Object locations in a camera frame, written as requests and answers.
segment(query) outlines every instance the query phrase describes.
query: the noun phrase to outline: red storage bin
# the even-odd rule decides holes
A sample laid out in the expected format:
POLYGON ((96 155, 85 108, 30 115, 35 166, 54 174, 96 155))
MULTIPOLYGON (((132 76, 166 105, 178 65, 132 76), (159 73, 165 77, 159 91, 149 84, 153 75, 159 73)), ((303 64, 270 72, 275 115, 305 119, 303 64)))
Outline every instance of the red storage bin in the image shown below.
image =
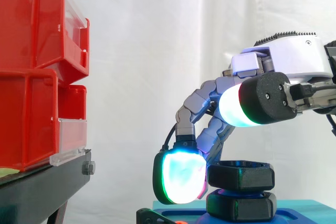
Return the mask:
POLYGON ((0 69, 53 69, 66 86, 89 74, 89 21, 72 0, 0 0, 0 48, 0 69))
POLYGON ((0 168, 59 165, 84 154, 86 88, 50 69, 0 71, 0 168))

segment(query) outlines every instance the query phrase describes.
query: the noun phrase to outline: metal screw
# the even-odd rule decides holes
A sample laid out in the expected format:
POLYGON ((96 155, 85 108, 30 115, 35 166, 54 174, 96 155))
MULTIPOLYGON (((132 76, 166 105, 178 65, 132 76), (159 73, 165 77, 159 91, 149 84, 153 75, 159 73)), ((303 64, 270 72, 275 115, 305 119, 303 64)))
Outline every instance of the metal screw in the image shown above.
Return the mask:
POLYGON ((96 170, 96 163, 94 161, 84 161, 82 166, 83 175, 93 175, 96 170))
POLYGON ((152 224, 152 220, 150 218, 145 219, 145 224, 152 224))

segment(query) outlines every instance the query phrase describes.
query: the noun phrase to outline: white fabric curtain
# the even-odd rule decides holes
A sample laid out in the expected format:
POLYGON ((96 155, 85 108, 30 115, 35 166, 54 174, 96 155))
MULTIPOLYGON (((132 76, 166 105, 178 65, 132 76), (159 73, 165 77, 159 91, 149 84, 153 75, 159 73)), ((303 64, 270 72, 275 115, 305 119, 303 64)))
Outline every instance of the white fabric curtain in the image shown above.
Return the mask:
MULTIPOLYGON (((88 147, 96 173, 65 223, 135 223, 150 208, 153 159, 175 113, 233 54, 282 31, 336 39, 334 0, 75 0, 91 21, 88 147)), ((206 125, 197 125, 200 132, 206 125)), ((336 138, 324 116, 236 129, 222 159, 269 162, 278 199, 336 208, 336 138)))

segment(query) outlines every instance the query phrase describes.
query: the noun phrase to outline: black cable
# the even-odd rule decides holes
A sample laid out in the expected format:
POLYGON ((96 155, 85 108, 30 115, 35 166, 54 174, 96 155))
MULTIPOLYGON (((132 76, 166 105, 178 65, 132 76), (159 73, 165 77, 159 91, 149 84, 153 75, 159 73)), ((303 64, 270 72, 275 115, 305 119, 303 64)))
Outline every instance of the black cable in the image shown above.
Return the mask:
POLYGON ((331 84, 331 85, 321 85, 321 86, 313 86, 313 90, 315 92, 317 91, 321 91, 321 90, 328 90, 328 89, 336 89, 336 85, 335 84, 331 84))
POLYGON ((167 136, 166 140, 164 141, 164 144, 162 145, 162 149, 160 151, 166 151, 166 150, 169 149, 169 146, 168 146, 169 140, 175 132, 176 125, 177 125, 177 123, 175 123, 174 126, 172 127, 172 129, 169 131, 168 136, 167 136))
MULTIPOLYGON (((205 111, 205 114, 213 116, 214 115, 214 111, 208 111, 207 110, 207 111, 205 111)), ((169 146, 168 146, 169 140, 172 138, 172 135, 175 132, 176 125, 177 125, 177 123, 175 123, 174 126, 169 131, 168 136, 167 136, 166 140, 164 141, 164 144, 162 145, 162 148, 161 148, 160 152, 161 151, 167 151, 169 149, 169 146)))
POLYGON ((331 115, 327 115, 327 119, 328 119, 329 123, 332 125, 333 129, 336 129, 336 123, 333 120, 333 118, 331 117, 331 115))

